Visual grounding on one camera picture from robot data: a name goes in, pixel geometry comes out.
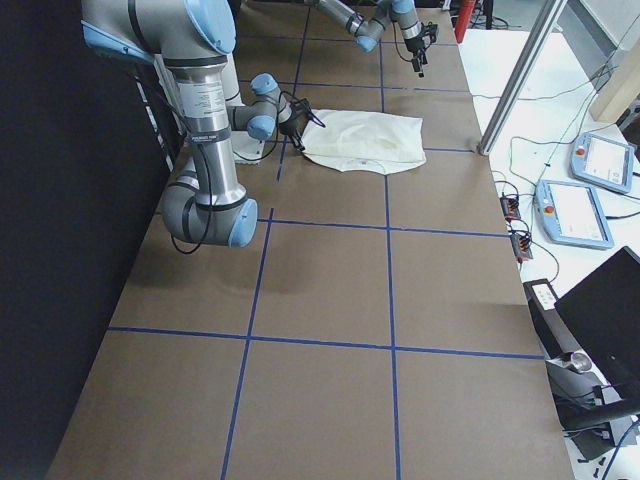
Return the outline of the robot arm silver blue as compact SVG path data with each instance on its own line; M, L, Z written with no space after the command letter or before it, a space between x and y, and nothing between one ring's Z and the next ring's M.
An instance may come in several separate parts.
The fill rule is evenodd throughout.
M234 18L225 1L85 1L86 43L98 54L142 63L160 55L181 99L180 119L192 155L162 199L164 224L174 239L244 247L254 236L258 205L236 176L232 134L259 141L274 131L301 140L307 100L280 90L268 73L256 76L253 104L230 105L224 68L236 45Z
M397 24L405 47L411 53L407 62L420 78L424 77L424 66L428 64L427 50L437 39L438 26L423 23L413 1L378 1L370 19L366 19L343 1L316 0L303 1L302 4L319 10L343 27L365 52L371 52L386 29L391 24Z

